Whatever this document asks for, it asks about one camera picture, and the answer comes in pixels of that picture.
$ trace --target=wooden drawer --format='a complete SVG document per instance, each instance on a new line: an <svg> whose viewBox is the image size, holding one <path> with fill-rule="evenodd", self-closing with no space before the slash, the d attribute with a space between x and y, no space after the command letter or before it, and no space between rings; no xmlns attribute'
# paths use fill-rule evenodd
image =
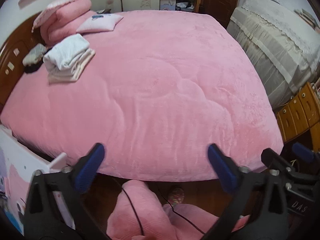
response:
<svg viewBox="0 0 320 240"><path fill-rule="evenodd" d="M316 123L310 128L310 134L312 139L312 147L315 152L320 150L320 123Z"/></svg>
<svg viewBox="0 0 320 240"><path fill-rule="evenodd" d="M319 102L316 95L312 91L309 83L307 83L298 93L304 112L308 120L309 127L313 126L320 120Z"/></svg>
<svg viewBox="0 0 320 240"><path fill-rule="evenodd" d="M295 96L289 102L289 108L292 113L293 121L298 134L305 132L308 128L308 120L303 110L301 101L298 96Z"/></svg>
<svg viewBox="0 0 320 240"><path fill-rule="evenodd" d="M283 142L285 142L285 141L287 141L287 139L286 139L285 134L284 134L284 129L283 129L283 125L282 125L281 117L280 117L279 113L276 114L276 118L277 118L277 122L278 122L278 126L279 126L279 129L280 129L280 132L281 132L281 136L282 136Z"/></svg>
<svg viewBox="0 0 320 240"><path fill-rule="evenodd" d="M285 141L296 137L298 133L288 104L281 109L279 117L282 123Z"/></svg>

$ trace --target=black cable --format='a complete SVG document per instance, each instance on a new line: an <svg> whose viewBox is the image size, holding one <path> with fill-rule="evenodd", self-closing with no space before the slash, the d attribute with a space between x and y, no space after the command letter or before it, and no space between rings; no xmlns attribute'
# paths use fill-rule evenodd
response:
<svg viewBox="0 0 320 240"><path fill-rule="evenodd" d="M144 231L143 231L143 227L142 227L142 224L141 224L141 221L140 221L140 219L139 219L139 217L138 217L138 214L137 214L137 212L136 212L136 210L135 210L135 208L134 208L134 206L133 206L133 204L132 204L132 201L131 201L129 195L128 195L127 192L124 190L124 188L122 187L122 185L121 185L115 178L113 178L113 180L118 184L118 186L121 188L121 190L123 190L123 192L127 195L128 200L129 200L129 202L130 202L130 205L131 205L131 207L132 207L132 209L133 209L133 212L134 212L134 214L136 215L136 218L137 218L137 220L138 220L139 227L140 227L140 233L141 233L142 236L145 236L145 235L144 235Z"/></svg>
<svg viewBox="0 0 320 240"><path fill-rule="evenodd" d="M159 189L158 184L156 184L156 185L157 185L157 188L158 188L158 191L159 191L161 197L163 197L163 199L169 203L169 205L170 205L171 208L172 208L173 213L175 213L175 214L177 214L178 216L180 216L181 218L183 218L183 219L184 219L185 221L187 221L190 225L192 225L195 229L197 229L201 234L204 235L204 234L205 234L204 231L202 231L199 227L197 227L197 226L196 226L194 223L192 223L189 219L185 218L184 216L180 215L178 212L175 212L175 211L174 211L173 206L171 205L171 203L162 195L162 193L161 193L161 191L160 191L160 189Z"/></svg>

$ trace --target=wooden floor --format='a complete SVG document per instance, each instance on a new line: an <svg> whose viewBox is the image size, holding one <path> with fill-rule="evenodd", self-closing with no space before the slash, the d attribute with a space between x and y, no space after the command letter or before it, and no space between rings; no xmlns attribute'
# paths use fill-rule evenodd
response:
<svg viewBox="0 0 320 240"><path fill-rule="evenodd" d="M116 178L121 184L125 179ZM166 201L161 197L161 193L166 197L172 186L180 186L185 191L184 203L196 205L207 212L220 216L222 211L231 200L231 195L223 192L217 179L195 182L147 182L149 188L156 193L160 202ZM116 200L121 189L114 182L111 176L98 174L90 191L83 196L83 202L89 213L105 231L107 220L116 206Z"/></svg>

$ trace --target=blue gripper pad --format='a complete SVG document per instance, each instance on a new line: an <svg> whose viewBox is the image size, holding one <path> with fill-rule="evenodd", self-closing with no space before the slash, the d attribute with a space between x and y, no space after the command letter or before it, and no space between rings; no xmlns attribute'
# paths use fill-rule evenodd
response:
<svg viewBox="0 0 320 240"><path fill-rule="evenodd" d="M295 143L292 145L292 151L295 155L301 158L306 163L312 163L314 158L313 151L309 150L307 147L302 145L301 143Z"/></svg>
<svg viewBox="0 0 320 240"><path fill-rule="evenodd" d="M208 148L208 158L217 173L224 192L234 193L239 184L239 168L233 160L225 156L216 144Z"/></svg>
<svg viewBox="0 0 320 240"><path fill-rule="evenodd" d="M71 179L74 189L80 194L89 190L104 156L104 146L101 143L96 143L89 153L81 157L76 165L73 166Z"/></svg>

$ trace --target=dark cloth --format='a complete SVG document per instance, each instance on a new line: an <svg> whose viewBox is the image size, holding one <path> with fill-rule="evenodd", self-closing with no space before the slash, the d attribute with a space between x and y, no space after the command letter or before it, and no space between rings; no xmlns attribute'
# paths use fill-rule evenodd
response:
<svg viewBox="0 0 320 240"><path fill-rule="evenodd" d="M36 72L42 65L43 63L43 60L41 59L38 63L36 64L33 64L31 66L27 66L27 67L24 67L24 72L25 73L33 73L33 72Z"/></svg>

